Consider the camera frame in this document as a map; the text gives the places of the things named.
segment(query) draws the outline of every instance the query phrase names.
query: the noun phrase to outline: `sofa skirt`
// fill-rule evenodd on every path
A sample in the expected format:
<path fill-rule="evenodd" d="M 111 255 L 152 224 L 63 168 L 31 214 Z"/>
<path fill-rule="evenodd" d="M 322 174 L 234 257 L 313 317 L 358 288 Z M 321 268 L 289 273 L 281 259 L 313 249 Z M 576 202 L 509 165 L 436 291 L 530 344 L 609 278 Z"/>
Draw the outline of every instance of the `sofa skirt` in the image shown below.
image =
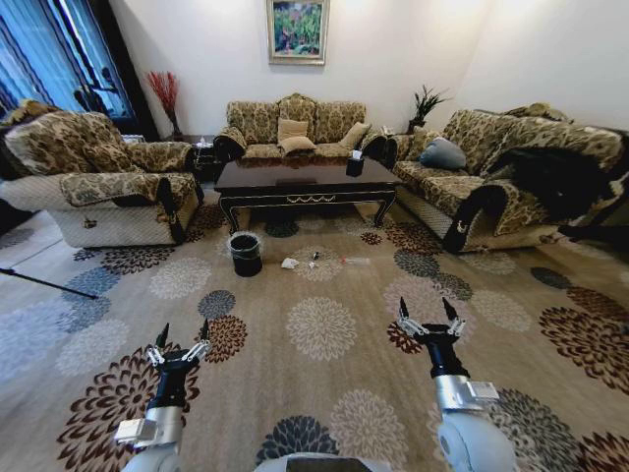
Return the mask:
<path fill-rule="evenodd" d="M 184 232 L 199 204 L 197 193 L 190 192 L 177 211 Z M 59 225 L 66 243 L 74 248 L 182 243 L 181 236 L 172 230 L 162 204 L 113 208 L 86 206 L 48 212 Z"/>

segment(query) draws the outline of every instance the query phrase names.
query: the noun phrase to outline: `red decorative branches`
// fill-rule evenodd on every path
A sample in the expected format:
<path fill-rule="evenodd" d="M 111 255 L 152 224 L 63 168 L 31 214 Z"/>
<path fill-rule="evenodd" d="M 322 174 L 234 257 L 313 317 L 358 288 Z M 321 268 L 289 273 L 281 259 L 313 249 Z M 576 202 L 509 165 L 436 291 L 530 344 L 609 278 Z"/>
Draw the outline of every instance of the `red decorative branches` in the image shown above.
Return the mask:
<path fill-rule="evenodd" d="M 170 117 L 175 113 L 175 102 L 179 91 L 179 82 L 172 72 L 149 72 L 146 79 L 153 89 L 164 111 Z"/>

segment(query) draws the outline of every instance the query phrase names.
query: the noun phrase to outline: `curtain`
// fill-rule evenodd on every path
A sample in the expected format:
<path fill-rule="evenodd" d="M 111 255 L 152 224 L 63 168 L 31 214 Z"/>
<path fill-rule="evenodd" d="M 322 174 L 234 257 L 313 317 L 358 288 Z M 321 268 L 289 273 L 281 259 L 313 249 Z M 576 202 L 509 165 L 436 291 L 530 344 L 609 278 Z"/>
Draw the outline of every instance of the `curtain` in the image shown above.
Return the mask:
<path fill-rule="evenodd" d="M 0 102 L 22 98 L 133 117 L 86 0 L 0 2 Z"/>

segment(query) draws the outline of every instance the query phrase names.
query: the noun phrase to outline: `throw pillow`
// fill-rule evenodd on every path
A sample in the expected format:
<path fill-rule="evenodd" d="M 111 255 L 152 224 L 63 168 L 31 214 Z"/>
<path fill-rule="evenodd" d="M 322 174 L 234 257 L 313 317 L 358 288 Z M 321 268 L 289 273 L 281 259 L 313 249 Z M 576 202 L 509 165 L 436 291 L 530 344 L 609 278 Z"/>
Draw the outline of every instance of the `throw pillow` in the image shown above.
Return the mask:
<path fill-rule="evenodd" d="M 280 141 L 279 146 L 284 149 L 284 154 L 288 154 L 294 150 L 316 149 L 313 142 L 305 136 L 286 138 L 285 140 Z"/>
<path fill-rule="evenodd" d="M 411 140 L 411 145 L 409 147 L 409 151 L 406 154 L 406 158 L 404 160 L 412 160 L 417 161 L 420 158 L 420 154 L 424 152 L 426 146 L 434 139 L 441 136 L 441 133 L 434 130 L 427 130 L 426 128 L 422 128 L 416 126 L 413 128 L 413 139 Z"/>
<path fill-rule="evenodd" d="M 280 143 L 287 138 L 305 136 L 308 132 L 308 121 L 277 120 L 277 142 Z"/>
<path fill-rule="evenodd" d="M 420 155 L 420 162 L 426 167 L 438 169 L 462 169 L 465 167 L 465 153 L 460 147 L 445 138 L 431 141 Z"/>
<path fill-rule="evenodd" d="M 350 130 L 343 137 L 343 139 L 338 142 L 338 144 L 347 149 L 355 148 L 358 143 L 363 140 L 371 127 L 372 125 L 368 125 L 365 123 L 354 123 L 354 126 L 350 128 Z"/>
<path fill-rule="evenodd" d="M 116 145 L 85 147 L 84 153 L 89 163 L 98 172 L 143 172 Z"/>

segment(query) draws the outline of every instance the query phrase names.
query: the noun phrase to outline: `carpet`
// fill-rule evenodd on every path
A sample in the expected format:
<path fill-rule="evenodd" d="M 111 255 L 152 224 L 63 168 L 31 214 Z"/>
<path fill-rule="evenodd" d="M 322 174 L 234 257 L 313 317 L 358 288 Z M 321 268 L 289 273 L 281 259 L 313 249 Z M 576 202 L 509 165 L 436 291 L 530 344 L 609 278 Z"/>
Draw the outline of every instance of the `carpet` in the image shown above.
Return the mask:
<path fill-rule="evenodd" d="M 486 414 L 520 470 L 629 470 L 622 255 L 564 241 L 457 257 L 399 206 L 381 229 L 372 205 L 255 210 L 264 267 L 241 278 L 216 200 L 175 248 L 72 249 L 46 213 L 0 238 L 1 264 L 99 295 L 0 275 L 0 470 L 120 470 L 132 453 L 112 434 L 157 384 L 146 347 L 166 323 L 169 348 L 189 347 L 204 319 L 213 349 L 188 378 L 185 470 L 305 450 L 448 470 L 428 353 L 394 323 L 400 296 L 419 322 L 445 321 L 441 297 L 467 320 L 456 351 L 495 383 Z"/>

